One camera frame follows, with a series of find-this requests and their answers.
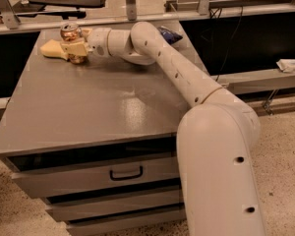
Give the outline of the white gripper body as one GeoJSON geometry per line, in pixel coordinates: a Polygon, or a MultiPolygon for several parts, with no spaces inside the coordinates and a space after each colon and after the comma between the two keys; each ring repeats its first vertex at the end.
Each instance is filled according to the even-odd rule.
{"type": "Polygon", "coordinates": [[[96,28],[88,35],[88,45],[92,53],[98,57],[109,57],[108,36],[111,28],[96,28]]]}

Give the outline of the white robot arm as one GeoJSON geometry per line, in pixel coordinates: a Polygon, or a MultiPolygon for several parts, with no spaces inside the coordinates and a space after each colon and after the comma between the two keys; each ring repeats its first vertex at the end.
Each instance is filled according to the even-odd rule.
{"type": "Polygon", "coordinates": [[[60,29],[76,56],[118,56],[156,63],[188,102],[177,130],[177,158],[190,236],[266,236],[250,149],[260,134],[256,112],[174,49],[160,30],[60,29]]]}

